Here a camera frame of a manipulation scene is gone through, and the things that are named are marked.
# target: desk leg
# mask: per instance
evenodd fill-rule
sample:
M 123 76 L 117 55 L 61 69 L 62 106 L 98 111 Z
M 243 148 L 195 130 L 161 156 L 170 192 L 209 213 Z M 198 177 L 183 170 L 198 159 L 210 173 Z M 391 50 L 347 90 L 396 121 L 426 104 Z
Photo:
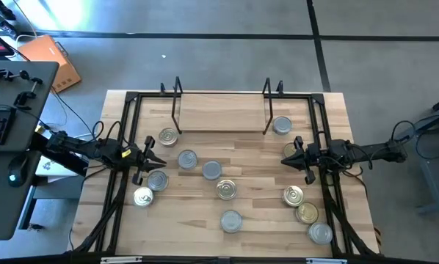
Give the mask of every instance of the desk leg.
M 29 195 L 27 196 L 27 202 L 22 210 L 22 218 L 19 222 L 18 229 L 27 230 L 29 229 L 30 218 L 34 213 L 35 205 L 37 204 L 37 199 L 34 198 L 35 186 L 30 187 Z

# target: wooden table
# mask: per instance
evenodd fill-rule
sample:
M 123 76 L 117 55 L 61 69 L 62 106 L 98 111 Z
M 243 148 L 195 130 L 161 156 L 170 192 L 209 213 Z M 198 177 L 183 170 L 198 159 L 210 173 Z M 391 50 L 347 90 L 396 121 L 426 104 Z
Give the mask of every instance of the wooden table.
M 125 93 L 123 90 L 107 92 L 101 116 L 106 131 L 121 118 Z M 332 138 L 352 140 L 344 96 L 341 93 L 324 93 L 324 98 Z M 170 118 L 172 100 L 142 99 L 137 128 L 139 146 L 147 135 L 157 139 L 162 128 L 174 128 Z M 176 105 L 177 113 L 181 99 L 179 101 Z M 265 136 L 260 132 L 184 132 L 174 148 L 157 144 L 153 151 L 167 162 L 163 171 L 169 176 L 169 186 L 163 192 L 155 193 L 154 203 L 150 207 L 139 208 L 133 203 L 133 193 L 138 187 L 129 180 L 117 254 L 331 257 L 330 246 L 317 246 L 311 242 L 307 236 L 308 225 L 297 222 L 294 209 L 286 206 L 280 198 L 286 186 L 299 186 L 305 193 L 305 200 L 318 207 L 319 221 L 325 222 L 319 178 L 307 186 L 304 173 L 280 164 L 283 146 L 292 142 L 296 135 L 301 135 L 305 144 L 312 140 L 308 104 L 305 100 L 280 99 L 273 101 L 273 109 L 276 117 L 286 116 L 291 119 L 293 128 L 288 135 L 278 136 L 270 126 Z M 133 107 L 128 120 L 131 120 L 132 114 Z M 184 171 L 177 165 L 177 156 L 185 149 L 194 150 L 199 158 L 197 167 L 192 171 Z M 238 193 L 235 199 L 219 199 L 215 192 L 216 182 L 202 177 L 201 166 L 210 160 L 222 164 L 221 179 L 231 179 L 236 183 Z M 75 246 L 89 234 L 101 216 L 108 175 L 109 172 L 105 171 L 84 184 L 73 225 Z M 341 187 L 350 224 L 368 247 L 377 252 L 363 186 L 356 179 L 342 177 Z M 242 214 L 244 222 L 238 233 L 228 234 L 221 230 L 220 217 L 226 210 L 237 210 Z M 110 232 L 106 232 L 104 248 L 108 244 L 109 235 Z M 343 246 L 343 241 L 340 240 L 339 244 Z

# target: can lid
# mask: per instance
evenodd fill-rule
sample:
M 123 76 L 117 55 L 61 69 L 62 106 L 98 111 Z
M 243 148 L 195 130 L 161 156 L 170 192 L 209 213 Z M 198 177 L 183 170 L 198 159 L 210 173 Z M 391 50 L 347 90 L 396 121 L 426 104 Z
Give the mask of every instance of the can lid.
M 162 171 L 151 172 L 148 176 L 148 188 L 153 191 L 163 191 L 168 183 L 167 175 Z
M 203 176 L 207 180 L 216 180 L 221 176 L 221 164 L 218 161 L 208 161 L 203 165 Z
M 296 153 L 296 147 L 294 147 L 293 143 L 288 143 L 283 148 L 283 157 L 288 158 Z
M 182 169 L 193 169 L 197 166 L 197 154 L 192 150 L 184 150 L 178 155 L 177 162 Z
M 286 135 L 291 130 L 291 120 L 288 117 L 277 117 L 273 122 L 273 131 L 278 135 Z
M 133 197 L 136 205 L 146 207 L 153 201 L 153 191 L 148 187 L 139 187 L 134 192 Z
M 304 202 L 296 208 L 296 217 L 305 224 L 312 224 L 317 221 L 319 212 L 315 205 L 310 202 Z
M 308 229 L 309 238 L 316 244 L 327 245 L 332 240 L 332 230 L 328 224 L 314 223 Z
M 283 192 L 283 198 L 290 206 L 300 206 L 304 200 L 304 195 L 300 187 L 288 186 Z
M 232 180 L 222 180 L 217 184 L 217 193 L 221 199 L 233 199 L 236 196 L 236 184 Z
M 159 141 L 161 144 L 174 144 L 177 140 L 177 132 L 172 128 L 165 128 L 159 133 Z
M 238 232 L 242 227 L 242 216 L 234 210 L 225 211 L 221 216 L 221 227 L 225 232 Z

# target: desk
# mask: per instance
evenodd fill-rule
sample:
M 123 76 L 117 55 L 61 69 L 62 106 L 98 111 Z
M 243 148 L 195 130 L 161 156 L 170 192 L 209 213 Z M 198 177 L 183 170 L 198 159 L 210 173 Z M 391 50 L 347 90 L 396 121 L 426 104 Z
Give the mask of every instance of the desk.
M 58 63 L 0 61 L 0 69 L 8 69 L 14 74 L 18 74 L 20 70 L 26 70 L 31 77 L 42 79 L 43 84 L 35 90 L 36 98 L 28 100 L 27 103 L 28 106 L 32 107 L 29 113 L 39 117 L 57 73 Z M 0 104 L 12 106 L 20 92 L 30 91 L 31 88 L 32 82 L 19 78 L 12 82 L 0 80 Z M 40 153 L 29 152 L 28 177 L 21 187 L 14 188 L 9 185 L 7 167 L 14 157 L 25 151 L 30 145 L 37 122 L 35 117 L 17 111 L 6 142 L 0 145 L 0 240 L 11 239 L 14 234 L 21 209 L 32 184 Z
M 101 115 L 106 128 L 121 118 L 125 95 L 126 91 L 107 92 Z M 352 139 L 344 96 L 327 93 L 324 99 L 332 137 Z M 182 104 L 181 98 L 177 100 L 176 114 Z M 172 101 L 172 98 L 142 99 L 136 136 L 139 146 L 147 135 L 157 139 L 162 128 L 174 128 L 170 118 Z M 133 116 L 133 108 L 128 120 Z M 278 136 L 271 127 L 266 135 L 260 132 L 184 132 L 173 148 L 156 144 L 153 151 L 167 162 L 163 171 L 169 175 L 169 186 L 163 192 L 155 193 L 154 203 L 149 208 L 138 208 L 134 206 L 132 196 L 138 186 L 129 180 L 116 254 L 331 257 L 330 246 L 312 243 L 306 235 L 308 226 L 298 223 L 293 208 L 285 206 L 280 199 L 286 186 L 297 185 L 303 189 L 305 199 L 318 207 L 319 221 L 325 221 L 319 179 L 307 186 L 304 173 L 280 164 L 283 146 L 292 142 L 296 135 L 301 135 L 305 144 L 312 140 L 308 104 L 295 99 L 274 100 L 273 110 L 275 117 L 291 119 L 293 128 L 288 135 Z M 185 149 L 194 150 L 199 159 L 192 171 L 181 170 L 177 165 L 177 156 Z M 222 164 L 221 179 L 236 182 L 236 198 L 219 199 L 215 193 L 216 182 L 202 177 L 201 166 L 209 160 Z M 108 176 L 109 172 L 100 173 L 84 184 L 73 224 L 75 246 L 90 233 L 101 216 Z M 378 252 L 364 188 L 348 177 L 341 178 L 341 188 L 350 224 L 367 246 Z M 225 210 L 237 210 L 242 214 L 244 223 L 238 233 L 227 234 L 221 230 L 220 216 Z M 104 248 L 111 229 L 109 222 Z

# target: gold can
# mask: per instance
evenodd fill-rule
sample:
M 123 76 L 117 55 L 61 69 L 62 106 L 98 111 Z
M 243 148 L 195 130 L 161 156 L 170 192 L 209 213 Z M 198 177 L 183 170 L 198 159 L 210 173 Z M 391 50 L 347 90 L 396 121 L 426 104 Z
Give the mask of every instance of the gold can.
M 296 147 L 294 147 L 294 144 L 288 143 L 283 148 L 282 156 L 283 156 L 283 158 L 288 158 L 288 157 L 292 156 L 295 152 L 296 152 Z
M 283 191 L 282 200 L 289 206 L 297 207 L 304 201 L 304 194 L 298 186 L 288 186 Z
M 319 217 L 317 207 L 310 202 L 304 202 L 294 211 L 298 221 L 304 224 L 314 224 Z

